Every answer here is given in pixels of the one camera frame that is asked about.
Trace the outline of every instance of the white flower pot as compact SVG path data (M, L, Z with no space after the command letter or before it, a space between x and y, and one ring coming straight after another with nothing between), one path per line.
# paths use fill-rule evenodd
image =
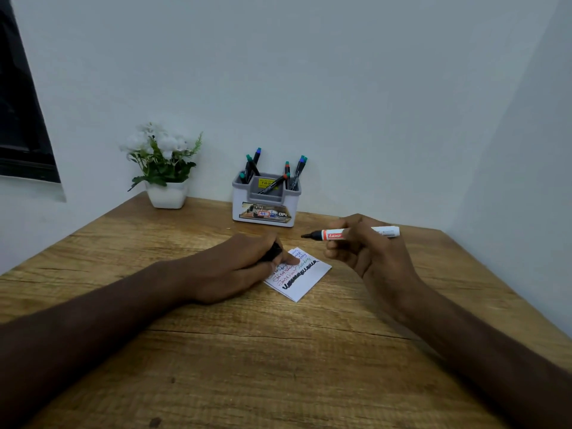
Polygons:
M167 186L150 184L145 181L145 186L149 200L155 208L181 209L189 190L189 180L177 184L167 182Z

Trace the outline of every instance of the paper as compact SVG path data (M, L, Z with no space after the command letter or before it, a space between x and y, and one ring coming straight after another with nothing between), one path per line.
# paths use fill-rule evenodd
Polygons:
M330 265L310 256L298 247L289 251L300 259L297 265L278 265L264 282L297 303L329 271Z

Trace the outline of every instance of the wooden table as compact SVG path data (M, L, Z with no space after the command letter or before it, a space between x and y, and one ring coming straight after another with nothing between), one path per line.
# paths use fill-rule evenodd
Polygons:
M330 219L299 213L293 229L273 229L286 248L324 259L322 244L299 236ZM137 196L0 277L0 321L237 231L266 230L233 222L229 203L190 198L181 210L159 210ZM572 368L571 341L448 236L407 226L402 234L430 286ZM29 427L144 428L159 419L161 429L507 425L473 387L379 320L360 280L337 262L297 304L259 285L222 304L173 311L54 399Z

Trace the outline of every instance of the person's left hand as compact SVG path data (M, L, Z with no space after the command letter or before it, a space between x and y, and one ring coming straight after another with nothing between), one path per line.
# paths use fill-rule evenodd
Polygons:
M180 274L175 281L181 302L218 303L268 278L279 264L300 262L282 247L282 253L272 262L255 265L274 242L282 246L275 233L262 236L238 233L222 244L170 261L169 269Z

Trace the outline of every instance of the hand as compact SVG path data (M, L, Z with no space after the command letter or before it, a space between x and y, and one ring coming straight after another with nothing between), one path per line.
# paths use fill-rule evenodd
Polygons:
M353 268L382 309L404 323L409 303L425 283L415 272L403 236L388 238L371 229L387 225L360 214L340 218L328 228L346 229L346 240L328 241L325 255Z
M275 233L263 236L235 234L222 244L173 261L179 272L178 294L184 301L212 304L233 297L268 278L281 263L297 265L300 260L283 250L272 262L255 263L277 242Z

